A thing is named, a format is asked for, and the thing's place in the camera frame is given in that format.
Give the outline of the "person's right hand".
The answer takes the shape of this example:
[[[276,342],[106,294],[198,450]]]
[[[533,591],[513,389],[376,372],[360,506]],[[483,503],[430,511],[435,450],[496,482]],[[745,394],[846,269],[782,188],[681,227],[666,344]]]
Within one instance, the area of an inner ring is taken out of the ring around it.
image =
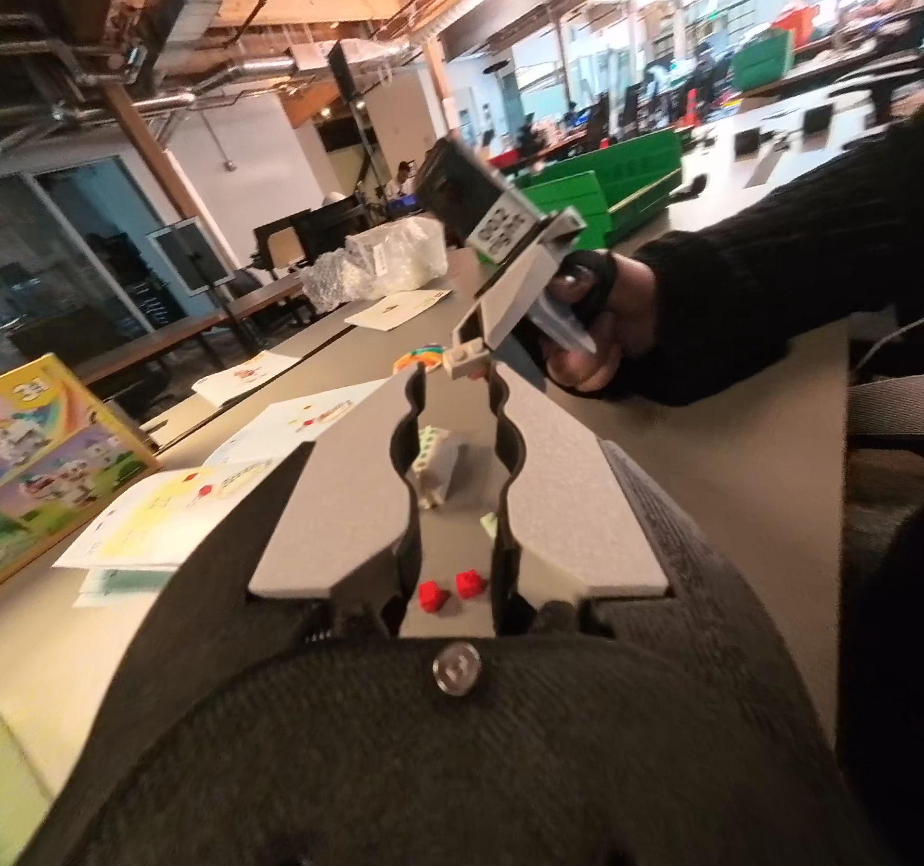
[[[546,375],[574,394],[601,393],[624,361],[644,356],[656,341],[655,274],[638,260],[614,252],[607,256],[616,264],[616,279],[587,328],[595,352],[568,351],[549,339],[540,340]]]

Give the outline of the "white lego assembly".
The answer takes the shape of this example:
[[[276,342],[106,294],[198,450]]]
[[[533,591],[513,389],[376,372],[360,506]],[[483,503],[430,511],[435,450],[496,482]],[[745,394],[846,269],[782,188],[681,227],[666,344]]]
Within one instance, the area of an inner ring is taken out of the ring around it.
[[[453,475],[463,447],[457,433],[433,425],[419,433],[419,453],[413,461],[409,479],[422,510],[438,509],[449,496]]]

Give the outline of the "person's right forearm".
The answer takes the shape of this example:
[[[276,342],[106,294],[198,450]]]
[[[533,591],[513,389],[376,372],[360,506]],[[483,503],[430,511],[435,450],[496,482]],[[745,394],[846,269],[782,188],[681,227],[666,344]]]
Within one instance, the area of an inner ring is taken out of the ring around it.
[[[784,358],[856,313],[922,309],[923,118],[884,133],[695,232],[633,259],[654,277],[654,342],[602,391],[678,407]]]

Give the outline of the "white desk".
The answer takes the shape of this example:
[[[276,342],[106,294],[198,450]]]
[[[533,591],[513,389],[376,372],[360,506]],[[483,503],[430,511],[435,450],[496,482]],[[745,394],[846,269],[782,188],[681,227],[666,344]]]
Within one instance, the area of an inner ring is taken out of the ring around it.
[[[922,51],[877,60],[797,96],[746,99],[699,129],[684,170],[708,192],[779,185],[921,107]]]

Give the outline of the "brown wooden table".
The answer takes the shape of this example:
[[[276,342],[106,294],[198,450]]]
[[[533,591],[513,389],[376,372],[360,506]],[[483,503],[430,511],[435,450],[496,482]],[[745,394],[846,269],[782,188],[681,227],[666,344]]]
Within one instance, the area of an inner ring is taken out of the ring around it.
[[[262,349],[262,345],[260,335],[248,323],[249,320],[271,306],[284,306],[286,315],[297,325],[303,325],[298,311],[292,307],[292,302],[303,296],[303,285],[299,276],[290,274],[220,307],[219,310],[204,316],[182,318],[117,349],[95,356],[85,363],[73,366],[72,371],[84,385],[91,386],[112,376],[121,375],[136,366],[159,361],[188,342],[197,343],[209,362],[222,368],[217,354],[206,343],[206,333],[213,329],[230,329],[242,349],[250,355],[256,355]]]

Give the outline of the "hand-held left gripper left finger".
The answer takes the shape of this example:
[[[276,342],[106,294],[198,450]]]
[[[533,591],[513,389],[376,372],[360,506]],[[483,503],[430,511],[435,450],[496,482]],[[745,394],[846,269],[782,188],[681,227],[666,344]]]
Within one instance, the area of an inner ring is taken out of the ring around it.
[[[426,373],[410,365],[355,404],[311,445],[248,582],[269,601],[317,601],[332,618],[374,614],[396,637],[422,567],[419,501]]]

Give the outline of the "open instruction booklet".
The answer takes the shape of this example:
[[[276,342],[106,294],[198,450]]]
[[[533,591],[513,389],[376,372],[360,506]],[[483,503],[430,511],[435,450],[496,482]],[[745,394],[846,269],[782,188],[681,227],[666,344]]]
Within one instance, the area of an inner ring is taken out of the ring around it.
[[[54,563],[85,571],[73,607],[102,608],[151,595],[283,458],[163,471],[119,496]]]

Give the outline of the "white instruction booklet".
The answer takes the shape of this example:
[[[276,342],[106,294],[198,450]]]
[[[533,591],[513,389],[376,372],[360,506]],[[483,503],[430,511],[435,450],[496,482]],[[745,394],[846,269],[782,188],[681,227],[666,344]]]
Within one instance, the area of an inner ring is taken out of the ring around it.
[[[358,329],[389,332],[440,303],[452,290],[415,290],[390,294],[371,307],[344,318]]]

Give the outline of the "metal ventilation duct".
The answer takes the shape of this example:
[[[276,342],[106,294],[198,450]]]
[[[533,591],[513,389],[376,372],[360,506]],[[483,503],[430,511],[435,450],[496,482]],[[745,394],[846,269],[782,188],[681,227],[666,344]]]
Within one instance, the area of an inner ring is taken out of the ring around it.
[[[391,72],[411,56],[417,44],[401,37],[390,41],[348,38],[344,43],[348,63],[356,84],[363,75]],[[211,99],[222,100],[225,90],[235,89],[231,101],[252,97],[253,88],[246,85],[268,85],[270,89],[283,86],[314,86],[335,83],[327,63],[327,55],[335,41],[296,44],[282,54],[273,56],[237,56],[221,64],[217,70],[199,83],[136,100],[135,110],[143,117],[155,117],[176,111],[204,108]]]

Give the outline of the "clear plastic bags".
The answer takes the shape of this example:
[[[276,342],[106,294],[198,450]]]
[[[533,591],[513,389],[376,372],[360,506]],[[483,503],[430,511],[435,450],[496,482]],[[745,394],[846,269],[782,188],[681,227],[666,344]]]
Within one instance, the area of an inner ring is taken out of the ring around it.
[[[445,227],[428,215],[409,216],[347,236],[297,276],[317,313],[415,291],[447,273]]]

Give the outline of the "pale blue instruction booklet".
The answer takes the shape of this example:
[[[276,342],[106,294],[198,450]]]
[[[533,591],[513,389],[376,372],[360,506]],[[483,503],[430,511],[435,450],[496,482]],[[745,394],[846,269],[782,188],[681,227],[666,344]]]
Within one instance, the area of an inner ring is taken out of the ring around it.
[[[347,390],[274,403],[215,449],[203,465],[218,467],[283,458],[299,445],[315,442],[365,397],[356,390]]]

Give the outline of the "instruction booklet with red picture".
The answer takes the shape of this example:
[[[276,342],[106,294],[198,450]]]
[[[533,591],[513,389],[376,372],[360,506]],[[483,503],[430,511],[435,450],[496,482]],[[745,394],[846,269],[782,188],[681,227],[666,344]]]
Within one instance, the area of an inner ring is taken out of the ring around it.
[[[191,389],[214,408],[223,408],[248,396],[298,364],[298,357],[262,351],[243,363],[202,377]]]

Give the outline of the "grey lego piece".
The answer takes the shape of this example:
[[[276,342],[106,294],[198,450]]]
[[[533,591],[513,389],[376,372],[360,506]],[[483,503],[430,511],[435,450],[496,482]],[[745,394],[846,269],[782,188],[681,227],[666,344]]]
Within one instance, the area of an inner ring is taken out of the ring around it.
[[[481,339],[475,339],[445,348],[442,360],[445,374],[452,381],[484,378],[490,372],[491,350]]]

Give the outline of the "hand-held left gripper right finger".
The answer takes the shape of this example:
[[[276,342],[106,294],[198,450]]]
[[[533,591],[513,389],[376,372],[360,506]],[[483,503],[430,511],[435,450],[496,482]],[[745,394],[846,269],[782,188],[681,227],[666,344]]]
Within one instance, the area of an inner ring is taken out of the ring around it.
[[[669,581],[638,500],[595,433],[509,366],[494,366],[496,510],[491,615],[519,634],[543,606],[661,599]]]

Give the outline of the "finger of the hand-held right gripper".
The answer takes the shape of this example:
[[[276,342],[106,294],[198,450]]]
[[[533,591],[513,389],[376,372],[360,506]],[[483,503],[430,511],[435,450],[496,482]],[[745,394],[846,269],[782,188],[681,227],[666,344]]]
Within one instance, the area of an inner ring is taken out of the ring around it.
[[[481,339],[492,357],[514,327],[527,320],[566,350],[586,352],[586,329],[569,308],[547,293],[585,226],[571,207],[544,221],[538,236],[528,239],[512,261],[504,262],[456,326],[451,347]]]
[[[494,359],[507,365],[537,390],[546,390],[548,380],[541,339],[534,324],[519,323],[495,350]]]

